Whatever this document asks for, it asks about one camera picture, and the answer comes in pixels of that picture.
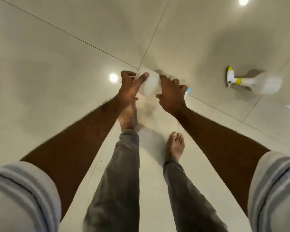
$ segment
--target forearm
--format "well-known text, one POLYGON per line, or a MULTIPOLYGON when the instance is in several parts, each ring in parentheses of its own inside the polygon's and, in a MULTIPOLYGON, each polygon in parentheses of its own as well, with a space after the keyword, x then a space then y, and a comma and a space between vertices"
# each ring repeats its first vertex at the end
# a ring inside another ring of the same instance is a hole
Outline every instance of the forearm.
POLYGON ((269 151, 256 141, 183 108, 175 115, 247 214, 248 192, 259 159, 269 151))
POLYGON ((114 97, 22 159, 42 169, 54 181, 62 203, 62 218, 125 106, 114 97))

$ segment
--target bare foot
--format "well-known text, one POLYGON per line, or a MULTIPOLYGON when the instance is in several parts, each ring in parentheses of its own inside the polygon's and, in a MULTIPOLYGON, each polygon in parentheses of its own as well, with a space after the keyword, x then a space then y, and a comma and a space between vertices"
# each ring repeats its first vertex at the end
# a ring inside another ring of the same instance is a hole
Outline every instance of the bare foot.
POLYGON ((121 131, 126 129, 135 130, 136 125, 138 124, 135 101, 131 102, 131 104, 125 110, 123 110, 123 112, 118 117, 118 121, 120 123, 121 131))
POLYGON ((179 161, 185 148, 184 136, 181 133, 172 132, 166 145, 165 159, 172 157, 179 161))

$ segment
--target white sleeve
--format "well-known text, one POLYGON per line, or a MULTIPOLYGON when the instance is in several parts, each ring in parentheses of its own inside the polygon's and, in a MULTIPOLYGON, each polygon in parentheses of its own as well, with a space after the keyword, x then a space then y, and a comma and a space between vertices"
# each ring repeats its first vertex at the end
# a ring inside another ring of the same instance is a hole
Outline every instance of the white sleeve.
POLYGON ((290 157, 268 152, 258 162, 248 197, 253 232, 290 232, 290 157))
POLYGON ((56 232, 61 202, 52 179, 27 162, 0 168, 0 232, 56 232))

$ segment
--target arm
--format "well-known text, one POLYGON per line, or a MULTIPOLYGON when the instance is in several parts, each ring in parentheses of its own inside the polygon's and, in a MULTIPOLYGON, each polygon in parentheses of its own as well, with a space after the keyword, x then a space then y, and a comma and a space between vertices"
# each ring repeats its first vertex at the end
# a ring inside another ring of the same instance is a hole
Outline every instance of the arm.
POLYGON ((186 85, 161 77, 163 109, 190 134, 227 185, 245 214, 249 187, 259 159, 269 151, 254 140, 211 121, 186 107, 186 85))
POLYGON ((107 103, 52 137, 22 161, 42 169, 54 181, 62 205, 62 218, 66 214, 77 188, 92 164, 99 148, 113 127, 119 114, 135 97, 144 74, 133 82, 135 73, 123 71, 119 93, 107 103))

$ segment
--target pant leg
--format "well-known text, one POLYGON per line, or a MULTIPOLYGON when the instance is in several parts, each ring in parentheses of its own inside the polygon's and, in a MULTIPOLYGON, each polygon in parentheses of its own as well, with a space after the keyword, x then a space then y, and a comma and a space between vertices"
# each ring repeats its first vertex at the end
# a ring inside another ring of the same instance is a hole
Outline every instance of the pant leg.
POLYGON ((166 160, 163 175, 168 185, 177 232, 227 231, 213 206, 193 185, 176 160, 166 160))
POLYGON ((84 231, 139 231, 139 166, 139 136, 125 130, 88 207, 84 231))

